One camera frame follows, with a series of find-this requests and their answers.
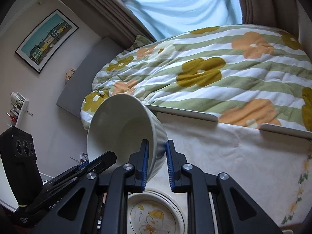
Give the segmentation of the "grey headboard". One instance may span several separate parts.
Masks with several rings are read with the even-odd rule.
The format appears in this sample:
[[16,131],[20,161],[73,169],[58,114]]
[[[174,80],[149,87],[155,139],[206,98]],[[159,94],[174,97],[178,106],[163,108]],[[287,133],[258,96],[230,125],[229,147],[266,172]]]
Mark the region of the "grey headboard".
[[91,93],[95,75],[123,50],[109,37],[98,42],[83,59],[57,100],[57,106],[80,117],[80,108],[85,97]]

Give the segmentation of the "light blue sheer curtain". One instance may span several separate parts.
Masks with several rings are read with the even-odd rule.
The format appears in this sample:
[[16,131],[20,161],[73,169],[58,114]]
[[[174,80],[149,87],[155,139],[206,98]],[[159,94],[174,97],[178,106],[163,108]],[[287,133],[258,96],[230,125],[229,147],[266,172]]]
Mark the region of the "light blue sheer curtain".
[[124,4],[156,40],[243,23],[239,0],[124,0]]

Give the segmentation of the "floral green striped quilt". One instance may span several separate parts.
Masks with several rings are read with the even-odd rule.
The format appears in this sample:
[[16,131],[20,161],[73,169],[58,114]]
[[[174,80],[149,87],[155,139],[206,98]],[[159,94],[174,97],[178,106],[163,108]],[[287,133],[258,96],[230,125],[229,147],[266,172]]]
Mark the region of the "floral green striped quilt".
[[116,94],[231,125],[311,131],[311,60],[296,37],[273,27],[207,27],[157,42],[137,36],[95,75],[80,109],[85,129]]

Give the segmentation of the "framed houses picture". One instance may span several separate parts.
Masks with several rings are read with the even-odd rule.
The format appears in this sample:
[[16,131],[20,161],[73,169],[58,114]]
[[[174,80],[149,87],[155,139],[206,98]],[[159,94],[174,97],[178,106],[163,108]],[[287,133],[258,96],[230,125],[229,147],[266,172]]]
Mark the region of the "framed houses picture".
[[56,50],[78,28],[72,20],[56,9],[28,34],[15,53],[39,74]]

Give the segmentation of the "small plush toy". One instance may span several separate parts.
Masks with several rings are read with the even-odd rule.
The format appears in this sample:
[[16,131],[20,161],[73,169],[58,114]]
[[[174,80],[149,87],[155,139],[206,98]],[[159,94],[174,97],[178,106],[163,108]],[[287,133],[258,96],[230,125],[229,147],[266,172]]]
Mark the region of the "small plush toy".
[[65,75],[65,81],[69,81],[70,78],[73,76],[74,72],[75,72],[74,68],[71,68]]

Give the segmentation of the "white wall shelf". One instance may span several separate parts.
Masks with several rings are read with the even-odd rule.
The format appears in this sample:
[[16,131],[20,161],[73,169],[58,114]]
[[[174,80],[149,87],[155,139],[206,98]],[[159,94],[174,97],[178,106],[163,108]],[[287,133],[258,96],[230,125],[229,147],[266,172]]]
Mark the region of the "white wall shelf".
[[29,100],[23,97],[19,92],[12,92],[10,94],[10,100],[10,111],[6,113],[11,120],[11,124],[8,124],[8,126],[21,128],[26,113],[33,117],[33,114],[28,110]]

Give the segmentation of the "white tray table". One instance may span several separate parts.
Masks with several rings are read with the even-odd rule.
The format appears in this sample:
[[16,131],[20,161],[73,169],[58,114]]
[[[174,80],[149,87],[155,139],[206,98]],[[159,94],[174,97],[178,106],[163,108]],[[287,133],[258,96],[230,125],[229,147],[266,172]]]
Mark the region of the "white tray table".
[[[192,111],[192,110],[183,110],[183,109],[171,108],[171,107],[153,106],[153,105],[146,105],[146,106],[153,112],[161,112],[161,113],[167,113],[171,115],[178,115],[178,116],[183,116],[183,117],[218,122],[218,117],[210,113],[203,113],[203,112],[197,112],[197,111]],[[260,126],[260,130],[263,130],[266,132],[289,135],[289,136],[295,136],[295,137],[300,137],[300,138],[305,138],[305,139],[311,139],[311,132],[287,128],[287,127],[269,124],[269,123],[262,124]]]

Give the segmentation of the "brown drape curtain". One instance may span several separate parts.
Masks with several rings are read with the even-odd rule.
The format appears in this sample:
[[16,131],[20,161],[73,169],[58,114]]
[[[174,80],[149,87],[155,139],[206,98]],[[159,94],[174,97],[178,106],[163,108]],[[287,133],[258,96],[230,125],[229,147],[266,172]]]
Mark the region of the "brown drape curtain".
[[[93,31],[128,47],[137,35],[156,40],[124,4],[124,0],[61,0]],[[296,0],[239,0],[243,23],[276,27],[299,35]]]

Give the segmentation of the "white ribbed bowl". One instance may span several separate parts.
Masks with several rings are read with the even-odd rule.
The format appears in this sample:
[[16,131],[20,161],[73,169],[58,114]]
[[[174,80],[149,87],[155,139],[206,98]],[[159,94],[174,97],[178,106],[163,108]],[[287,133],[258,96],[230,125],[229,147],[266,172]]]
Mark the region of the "white ribbed bowl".
[[112,151],[117,160],[107,172],[113,171],[140,150],[144,139],[149,142],[149,181],[166,160],[167,133],[159,119],[139,99],[128,94],[113,95],[98,107],[91,120],[87,135],[89,161]]

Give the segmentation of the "large duck print plate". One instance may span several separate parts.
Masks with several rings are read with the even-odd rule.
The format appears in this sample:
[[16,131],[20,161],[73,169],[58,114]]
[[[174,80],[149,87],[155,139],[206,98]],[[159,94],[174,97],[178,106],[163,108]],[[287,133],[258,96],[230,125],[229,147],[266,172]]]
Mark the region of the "large duck print plate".
[[173,198],[147,190],[128,197],[127,233],[186,233],[183,212]]

